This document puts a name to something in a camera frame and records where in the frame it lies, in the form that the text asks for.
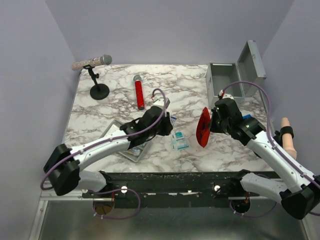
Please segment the small sachet packet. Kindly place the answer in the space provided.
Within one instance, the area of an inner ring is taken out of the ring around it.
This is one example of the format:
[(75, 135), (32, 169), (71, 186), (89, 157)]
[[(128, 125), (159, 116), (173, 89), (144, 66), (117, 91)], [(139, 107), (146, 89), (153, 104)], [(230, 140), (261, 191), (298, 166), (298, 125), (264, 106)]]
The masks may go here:
[(171, 122), (172, 126), (175, 125), (176, 121), (177, 121), (177, 118), (175, 116), (171, 115), (170, 116), (170, 122)]

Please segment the teal white wipe packet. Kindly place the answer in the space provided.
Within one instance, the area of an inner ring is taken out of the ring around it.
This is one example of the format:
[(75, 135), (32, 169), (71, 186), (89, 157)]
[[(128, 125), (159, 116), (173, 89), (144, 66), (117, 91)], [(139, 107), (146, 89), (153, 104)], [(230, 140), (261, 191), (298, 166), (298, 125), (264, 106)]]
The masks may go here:
[(171, 134), (171, 146), (174, 150), (183, 150), (189, 148), (189, 144), (181, 131), (174, 131)]

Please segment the red first aid pouch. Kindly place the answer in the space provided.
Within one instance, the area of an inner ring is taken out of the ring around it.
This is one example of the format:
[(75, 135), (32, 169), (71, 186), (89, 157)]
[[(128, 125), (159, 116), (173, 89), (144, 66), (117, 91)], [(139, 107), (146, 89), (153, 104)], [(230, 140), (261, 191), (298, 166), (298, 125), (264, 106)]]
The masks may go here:
[(198, 144), (203, 148), (205, 148), (206, 145), (208, 144), (210, 132), (211, 132), (210, 127), (211, 127), (211, 116), (208, 108), (204, 107), (196, 127), (196, 140)]

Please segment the cotton swabs bag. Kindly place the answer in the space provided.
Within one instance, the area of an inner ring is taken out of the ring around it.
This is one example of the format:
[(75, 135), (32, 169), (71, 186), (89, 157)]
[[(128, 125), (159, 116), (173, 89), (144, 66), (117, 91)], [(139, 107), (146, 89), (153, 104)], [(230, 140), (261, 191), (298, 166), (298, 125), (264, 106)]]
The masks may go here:
[(128, 154), (134, 155), (134, 156), (139, 156), (141, 154), (141, 150), (139, 148), (131, 148), (125, 151)]

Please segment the grey plastic divided tray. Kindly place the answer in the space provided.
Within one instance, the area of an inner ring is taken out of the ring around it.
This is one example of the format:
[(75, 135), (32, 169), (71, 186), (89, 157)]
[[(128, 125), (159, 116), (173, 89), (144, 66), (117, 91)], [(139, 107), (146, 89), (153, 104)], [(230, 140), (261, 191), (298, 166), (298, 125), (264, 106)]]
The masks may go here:
[[(110, 125), (104, 130), (100, 138), (104, 138), (106, 135), (112, 134), (115, 132), (123, 123), (117, 119), (113, 119)], [(152, 142), (148, 141), (141, 145), (135, 146), (129, 150), (125, 150), (122, 152), (118, 152), (117, 154), (137, 163), (140, 159), (142, 159), (147, 152), (149, 151), (150, 147), (152, 146)]]

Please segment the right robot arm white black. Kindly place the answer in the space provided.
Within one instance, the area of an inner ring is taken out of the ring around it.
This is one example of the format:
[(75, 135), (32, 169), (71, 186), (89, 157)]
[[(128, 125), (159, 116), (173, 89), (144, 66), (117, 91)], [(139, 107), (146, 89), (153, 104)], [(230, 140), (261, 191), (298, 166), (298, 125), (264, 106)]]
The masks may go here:
[(230, 191), (241, 196), (255, 193), (273, 200), (295, 219), (302, 220), (320, 202), (320, 177), (299, 164), (256, 118), (243, 118), (236, 101), (222, 98), (212, 110), (214, 133), (227, 133), (262, 158), (280, 177), (275, 181), (241, 170)]

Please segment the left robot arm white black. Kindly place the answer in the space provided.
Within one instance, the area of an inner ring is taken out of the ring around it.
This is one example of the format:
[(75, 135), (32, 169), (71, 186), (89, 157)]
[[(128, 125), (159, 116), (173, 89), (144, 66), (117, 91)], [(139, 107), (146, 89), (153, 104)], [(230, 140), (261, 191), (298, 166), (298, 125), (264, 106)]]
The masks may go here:
[(123, 152), (152, 140), (156, 135), (168, 136), (173, 130), (170, 113), (152, 106), (142, 117), (124, 123), (113, 133), (95, 141), (68, 148), (64, 143), (53, 150), (43, 167), (45, 179), (56, 195), (64, 196), (76, 189), (81, 172), (93, 163), (114, 153)]

